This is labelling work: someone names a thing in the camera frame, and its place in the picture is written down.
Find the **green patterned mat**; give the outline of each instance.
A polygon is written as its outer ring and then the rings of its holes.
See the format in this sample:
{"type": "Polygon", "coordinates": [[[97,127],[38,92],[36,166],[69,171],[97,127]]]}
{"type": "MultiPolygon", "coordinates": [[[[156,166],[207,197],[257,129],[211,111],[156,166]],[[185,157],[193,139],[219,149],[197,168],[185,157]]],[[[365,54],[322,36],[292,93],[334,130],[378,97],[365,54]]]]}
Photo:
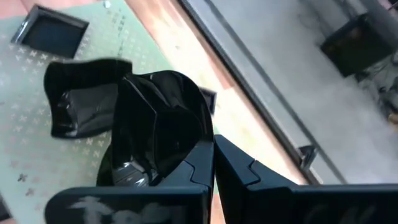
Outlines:
{"type": "MultiPolygon", "coordinates": [[[[173,69],[123,0],[111,1],[109,9],[97,2],[62,11],[90,22],[75,59],[122,57],[133,62],[136,74],[173,69]]],[[[0,192],[18,223],[43,224],[51,196],[95,185],[110,134],[76,141],[50,137],[43,75],[48,63],[65,60],[10,44],[23,20],[0,21],[0,192]],[[18,181],[21,174],[25,181],[18,181]]]]}

